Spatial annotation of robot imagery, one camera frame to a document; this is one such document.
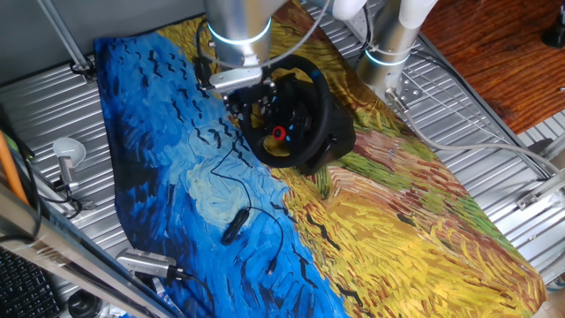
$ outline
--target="white plastic part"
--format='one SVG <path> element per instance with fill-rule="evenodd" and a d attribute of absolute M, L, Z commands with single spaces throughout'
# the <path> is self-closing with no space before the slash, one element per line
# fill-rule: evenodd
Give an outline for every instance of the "white plastic part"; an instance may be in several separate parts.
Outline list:
<path fill-rule="evenodd" d="M 366 2 L 366 0 L 334 0 L 332 15 L 339 20 L 351 19 Z"/>
<path fill-rule="evenodd" d="M 438 0 L 402 0 L 400 3 L 400 23 L 407 29 L 421 27 L 427 15 Z"/>
<path fill-rule="evenodd" d="M 53 152 L 58 157 L 69 156 L 72 160 L 72 165 L 77 166 L 82 163 L 87 156 L 87 150 L 78 141 L 72 138 L 59 138 L 53 142 Z"/>

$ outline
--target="red button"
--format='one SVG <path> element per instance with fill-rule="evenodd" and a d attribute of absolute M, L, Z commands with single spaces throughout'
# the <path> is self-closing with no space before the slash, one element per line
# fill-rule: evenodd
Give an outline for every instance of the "red button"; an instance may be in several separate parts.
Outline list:
<path fill-rule="evenodd" d="M 286 130 L 284 128 L 277 126 L 273 129 L 273 138 L 275 140 L 283 141 L 284 137 L 286 137 Z"/>

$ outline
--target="wooden floor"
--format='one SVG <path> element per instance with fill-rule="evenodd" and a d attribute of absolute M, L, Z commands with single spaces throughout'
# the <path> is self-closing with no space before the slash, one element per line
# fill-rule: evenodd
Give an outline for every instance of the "wooden floor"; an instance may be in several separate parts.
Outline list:
<path fill-rule="evenodd" d="M 562 0 L 439 0 L 424 34 L 515 133 L 565 110 L 565 49 L 540 36 Z"/>

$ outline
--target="blue led ring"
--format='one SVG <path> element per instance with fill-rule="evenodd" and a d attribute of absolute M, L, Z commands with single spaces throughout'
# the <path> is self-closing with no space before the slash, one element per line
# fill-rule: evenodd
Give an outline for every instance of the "blue led ring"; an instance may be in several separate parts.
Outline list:
<path fill-rule="evenodd" d="M 388 63 L 388 62 L 382 62 L 378 59 L 376 59 L 375 57 L 373 57 L 368 50 L 365 51 L 365 54 L 367 55 L 367 57 L 369 57 L 369 59 L 373 62 L 375 62 L 376 64 L 381 64 L 384 66 L 397 66 L 400 64 L 404 64 L 406 61 L 408 61 L 408 57 L 410 57 L 410 55 L 408 55 L 404 60 L 400 61 L 400 62 L 393 62 L 393 63 Z"/>
<path fill-rule="evenodd" d="M 269 28 L 271 27 L 271 19 L 268 20 L 267 26 L 265 27 L 265 29 L 263 31 L 261 31 L 261 33 L 255 35 L 253 38 L 251 39 L 245 39 L 245 40 L 230 40 L 230 39 L 226 39 L 223 36 L 219 35 L 218 33 L 216 33 L 214 31 L 214 29 L 212 28 L 212 26 L 210 26 L 208 24 L 208 28 L 210 29 L 210 32 L 214 35 L 214 37 L 222 42 L 226 42 L 228 44 L 231 45 L 246 45 L 246 44 L 251 44 L 253 42 L 256 42 L 257 40 L 259 40 L 260 38 L 263 37 L 263 35 L 265 35 Z"/>

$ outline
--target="orange cable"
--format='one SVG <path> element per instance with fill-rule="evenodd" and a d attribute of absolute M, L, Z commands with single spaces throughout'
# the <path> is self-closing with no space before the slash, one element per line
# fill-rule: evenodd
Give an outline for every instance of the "orange cable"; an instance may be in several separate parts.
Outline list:
<path fill-rule="evenodd" d="M 16 164 L 14 159 L 11 157 L 10 149 L 6 143 L 6 138 L 4 134 L 0 132 L 0 161 L 4 166 L 4 171 L 6 172 L 6 177 L 8 178 L 8 183 L 10 183 L 11 190 L 27 205 L 26 193 L 24 192 L 24 187 L 21 185 L 19 180 L 18 170 L 16 170 Z"/>

